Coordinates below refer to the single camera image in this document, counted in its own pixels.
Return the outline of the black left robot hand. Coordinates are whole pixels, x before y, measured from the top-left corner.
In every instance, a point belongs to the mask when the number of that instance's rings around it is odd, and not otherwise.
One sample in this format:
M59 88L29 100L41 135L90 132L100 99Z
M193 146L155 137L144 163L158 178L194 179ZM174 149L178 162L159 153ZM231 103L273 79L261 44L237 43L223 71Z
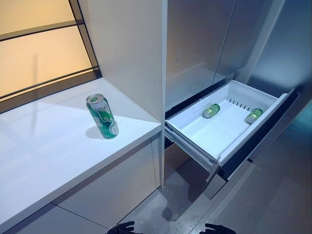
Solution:
M117 224L111 227L107 234L134 234L134 221Z

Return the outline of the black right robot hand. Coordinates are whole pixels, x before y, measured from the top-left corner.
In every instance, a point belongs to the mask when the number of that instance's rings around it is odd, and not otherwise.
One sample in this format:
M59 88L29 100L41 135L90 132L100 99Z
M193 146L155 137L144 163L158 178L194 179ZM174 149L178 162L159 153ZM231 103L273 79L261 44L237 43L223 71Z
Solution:
M205 223L206 234L236 234L236 232L223 225L215 225L211 223Z

